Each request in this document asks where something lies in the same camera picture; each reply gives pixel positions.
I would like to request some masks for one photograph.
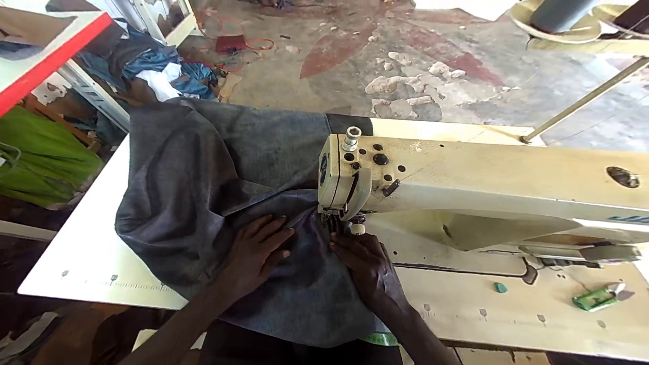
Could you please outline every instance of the green fabric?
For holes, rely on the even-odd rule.
[[[375,332],[373,334],[368,334],[367,336],[365,336],[365,338],[361,338],[361,340],[380,346],[399,345],[397,338],[391,333]]]
[[[0,194],[55,208],[99,171],[101,159],[65,127],[23,107],[0,118]]]

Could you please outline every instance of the sewing machine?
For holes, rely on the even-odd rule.
[[[638,260],[649,242],[640,153],[332,134],[319,157],[318,212],[366,220],[461,251],[544,263]]]

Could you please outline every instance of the chalk piece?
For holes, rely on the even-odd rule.
[[[493,287],[498,293],[504,294],[507,292],[507,286],[503,283],[493,283]]]

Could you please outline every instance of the black button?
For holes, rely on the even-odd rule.
[[[374,163],[380,166],[387,165],[387,156],[385,156],[383,153],[377,153],[372,157],[372,160],[374,160]]]

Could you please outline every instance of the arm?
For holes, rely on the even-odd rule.
[[[279,230],[285,221],[265,216],[240,230],[230,260],[214,282],[119,365],[178,364],[221,313],[260,286],[271,268],[288,257],[289,251],[277,249],[293,235],[293,229]]]
[[[459,365],[458,359],[408,303],[386,247],[376,236],[331,234],[331,248],[349,267],[358,294],[416,364]]]

